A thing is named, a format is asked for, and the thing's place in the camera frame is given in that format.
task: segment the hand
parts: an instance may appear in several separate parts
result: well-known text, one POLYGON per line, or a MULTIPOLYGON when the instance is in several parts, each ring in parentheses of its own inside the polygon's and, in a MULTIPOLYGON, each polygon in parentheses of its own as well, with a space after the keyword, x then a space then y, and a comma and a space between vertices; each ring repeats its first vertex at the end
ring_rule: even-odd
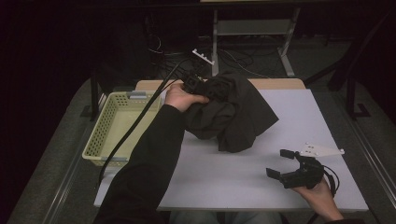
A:
POLYGON ((300 193, 311 208, 323 217, 326 222, 344 219, 334 202, 329 185, 324 178, 312 189, 299 187, 293 190, 300 193))
POLYGON ((186 93, 181 89, 182 87, 183 84, 181 83, 171 85, 170 89, 166 92, 166 105, 171 105, 180 112, 184 112, 194 103, 205 104, 209 102, 207 97, 186 93))

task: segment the person's left hand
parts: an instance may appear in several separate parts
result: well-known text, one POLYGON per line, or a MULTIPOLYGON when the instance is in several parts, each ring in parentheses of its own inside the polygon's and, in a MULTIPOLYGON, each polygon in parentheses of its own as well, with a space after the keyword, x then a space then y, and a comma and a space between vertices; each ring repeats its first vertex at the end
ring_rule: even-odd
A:
POLYGON ((180 112, 184 112, 194 103, 205 104, 209 102, 207 97, 186 93, 182 90, 182 87, 183 84, 181 83, 171 85, 170 89, 166 92, 164 103, 175 107, 180 112))

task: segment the forearm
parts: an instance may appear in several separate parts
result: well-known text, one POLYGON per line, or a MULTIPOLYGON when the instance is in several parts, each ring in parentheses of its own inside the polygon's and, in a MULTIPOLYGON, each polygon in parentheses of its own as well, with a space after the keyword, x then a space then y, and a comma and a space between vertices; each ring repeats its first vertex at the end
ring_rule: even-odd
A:
POLYGON ((97 220, 151 216, 168 188, 183 135, 182 114, 164 105, 139 139, 128 164, 114 177, 97 220))

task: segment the black cloth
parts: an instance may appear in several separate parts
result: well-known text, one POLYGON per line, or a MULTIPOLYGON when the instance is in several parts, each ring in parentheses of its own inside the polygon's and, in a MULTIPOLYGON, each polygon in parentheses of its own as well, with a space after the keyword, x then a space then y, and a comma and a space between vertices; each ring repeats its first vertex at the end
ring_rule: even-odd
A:
POLYGON ((175 171, 184 130, 183 115, 163 105, 139 139, 129 162, 111 182, 93 223, 165 223, 156 208, 175 171))
POLYGON ((217 137, 219 151, 239 152, 252 147, 256 136, 278 121, 271 106, 245 77, 225 72, 206 84, 222 99, 192 105, 186 112, 187 131, 199 139, 217 137))

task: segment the table top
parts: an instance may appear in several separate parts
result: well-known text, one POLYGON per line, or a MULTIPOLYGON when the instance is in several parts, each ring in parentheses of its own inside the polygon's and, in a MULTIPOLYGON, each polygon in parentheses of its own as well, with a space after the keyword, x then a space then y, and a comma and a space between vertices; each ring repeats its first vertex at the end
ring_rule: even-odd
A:
MULTIPOLYGON (((296 160, 279 156, 282 148, 300 151, 306 142, 337 150, 330 130, 310 90, 299 79, 251 79, 274 109, 279 121, 239 153, 219 152, 215 139, 199 140, 186 132, 177 168, 159 209, 286 210, 309 209, 290 189, 265 175, 265 168, 281 174, 298 168, 296 160)), ((160 81, 142 81, 137 90, 154 90, 160 81)), ((341 155, 318 158, 339 176, 335 201, 341 210, 367 210, 361 193, 341 155)), ((100 206, 118 169, 106 170, 95 205, 100 206)))

